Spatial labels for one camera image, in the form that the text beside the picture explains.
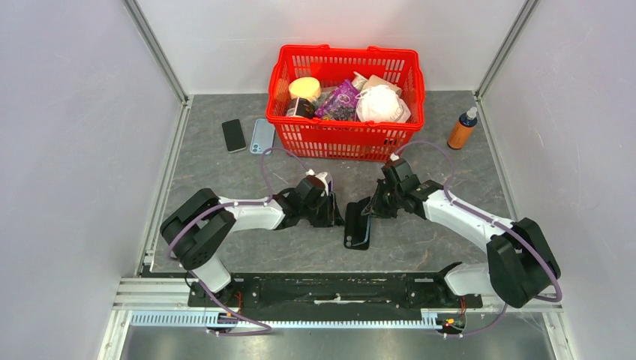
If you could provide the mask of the black phone case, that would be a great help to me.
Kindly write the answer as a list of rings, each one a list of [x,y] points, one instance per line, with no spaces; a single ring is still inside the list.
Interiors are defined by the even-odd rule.
[[[366,206],[370,196],[365,197],[358,202],[349,202],[346,206],[345,214],[345,226],[343,245],[347,250],[366,251],[369,246],[364,247],[350,247],[351,241],[356,241],[356,230],[359,228],[358,221],[360,220],[362,209]]]

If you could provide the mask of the teal edged black smartphone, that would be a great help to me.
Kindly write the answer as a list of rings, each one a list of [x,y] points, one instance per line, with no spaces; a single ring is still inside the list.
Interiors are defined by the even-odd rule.
[[[371,216],[366,214],[360,217],[358,229],[355,232],[356,241],[351,241],[351,248],[368,246],[371,238]]]

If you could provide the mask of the lilac phone case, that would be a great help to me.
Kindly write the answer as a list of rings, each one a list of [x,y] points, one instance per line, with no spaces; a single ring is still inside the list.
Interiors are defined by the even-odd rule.
[[[329,172],[319,172],[316,177],[324,184],[324,195],[329,196],[333,189],[332,175]]]

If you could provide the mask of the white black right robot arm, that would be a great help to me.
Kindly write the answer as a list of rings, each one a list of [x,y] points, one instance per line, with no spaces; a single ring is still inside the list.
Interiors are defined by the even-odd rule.
[[[483,211],[443,184],[421,181],[402,158],[385,163],[382,174],[373,196],[363,199],[361,215],[389,219],[404,211],[450,229],[486,255],[483,263],[458,263],[443,272],[443,280],[433,285],[439,305],[451,307],[465,295],[496,295],[513,308],[533,299],[561,301],[561,270],[534,220]]]

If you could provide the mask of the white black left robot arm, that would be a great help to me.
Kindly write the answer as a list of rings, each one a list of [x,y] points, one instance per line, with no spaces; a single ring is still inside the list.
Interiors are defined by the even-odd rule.
[[[301,220],[316,228],[344,225],[328,173],[306,175],[295,187],[262,199],[230,199],[203,188],[163,221],[160,236],[169,258],[202,281],[207,297],[222,307],[236,294],[217,255],[225,238],[245,230],[285,230]]]

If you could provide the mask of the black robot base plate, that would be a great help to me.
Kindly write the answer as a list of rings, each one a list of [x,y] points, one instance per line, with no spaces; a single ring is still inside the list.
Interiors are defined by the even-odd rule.
[[[423,309],[483,305],[434,272],[235,273],[217,298],[262,322],[417,320]]]

